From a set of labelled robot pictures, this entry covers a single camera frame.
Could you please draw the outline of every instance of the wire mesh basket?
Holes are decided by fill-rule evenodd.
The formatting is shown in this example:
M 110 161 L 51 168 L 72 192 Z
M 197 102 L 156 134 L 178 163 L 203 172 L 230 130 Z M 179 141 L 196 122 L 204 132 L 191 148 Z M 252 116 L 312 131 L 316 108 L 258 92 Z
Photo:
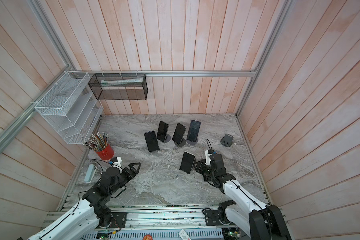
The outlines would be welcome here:
M 144 74 L 96 73 L 89 87 L 97 100 L 146 100 L 148 94 Z
M 91 92 L 83 94 L 88 81 L 88 73 L 67 72 L 35 107 L 68 144 L 84 144 L 103 110 Z

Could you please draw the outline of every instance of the white card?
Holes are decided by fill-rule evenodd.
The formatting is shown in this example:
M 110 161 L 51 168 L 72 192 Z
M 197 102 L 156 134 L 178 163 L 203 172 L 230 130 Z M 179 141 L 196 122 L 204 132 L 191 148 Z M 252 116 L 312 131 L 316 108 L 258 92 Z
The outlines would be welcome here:
M 191 240 L 191 238 L 188 236 L 188 234 L 184 231 L 184 229 L 182 229 L 179 232 L 179 236 L 181 237 L 182 240 Z

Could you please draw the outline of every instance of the black wire basket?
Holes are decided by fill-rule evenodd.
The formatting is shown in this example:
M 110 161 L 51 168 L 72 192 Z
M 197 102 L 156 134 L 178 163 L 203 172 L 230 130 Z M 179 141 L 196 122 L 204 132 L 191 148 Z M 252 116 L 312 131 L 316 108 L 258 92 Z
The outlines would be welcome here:
M 95 73 L 89 87 L 97 100 L 146 100 L 145 74 Z

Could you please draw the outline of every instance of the black smartphone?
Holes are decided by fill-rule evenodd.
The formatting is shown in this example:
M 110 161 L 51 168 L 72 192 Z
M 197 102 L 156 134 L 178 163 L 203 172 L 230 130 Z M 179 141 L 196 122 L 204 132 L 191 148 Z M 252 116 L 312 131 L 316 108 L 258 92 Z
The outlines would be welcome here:
M 155 131 L 150 131 L 150 132 L 144 133 L 144 137 L 145 137 L 145 141 L 147 143 L 149 152 L 160 150 L 160 148 L 158 147 L 158 142 L 157 142 Z
M 187 174 L 190 174 L 194 162 L 195 156 L 190 153 L 184 152 L 183 159 L 181 160 L 180 170 L 186 172 Z
M 177 144 L 180 144 L 181 140 L 183 139 L 183 136 L 184 136 L 184 133 L 185 133 L 186 129 L 187 128 L 183 124 L 177 123 L 175 132 L 173 133 L 172 140 L 174 142 L 176 142 Z
M 199 129 L 200 129 L 201 122 L 192 120 L 191 125 L 189 126 L 187 140 L 196 142 L 197 136 L 199 135 Z
M 163 121 L 160 121 L 160 123 L 158 124 L 157 139 L 164 142 L 165 137 L 167 136 L 167 131 L 168 131 L 168 124 L 166 124 Z

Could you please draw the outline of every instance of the robotic arm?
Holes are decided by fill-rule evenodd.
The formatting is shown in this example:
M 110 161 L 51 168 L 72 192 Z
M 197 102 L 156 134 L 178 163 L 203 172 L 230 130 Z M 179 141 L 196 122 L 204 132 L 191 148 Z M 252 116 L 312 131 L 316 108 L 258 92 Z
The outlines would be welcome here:
M 69 211 L 44 228 L 29 240 L 76 240 L 96 228 L 108 228 L 112 221 L 111 210 L 106 206 L 111 195 L 125 186 L 140 170 L 141 163 L 131 163 L 121 168 L 121 159 L 101 174 L 101 178 L 89 189 Z
M 226 172 L 221 154 L 210 147 L 205 155 L 205 160 L 195 163 L 195 170 L 203 175 L 204 181 L 232 199 L 219 204 L 217 213 L 203 211 L 206 217 L 217 215 L 219 223 L 216 225 L 235 223 L 252 240 L 291 240 L 278 207 L 266 205 L 243 188 L 234 176 Z

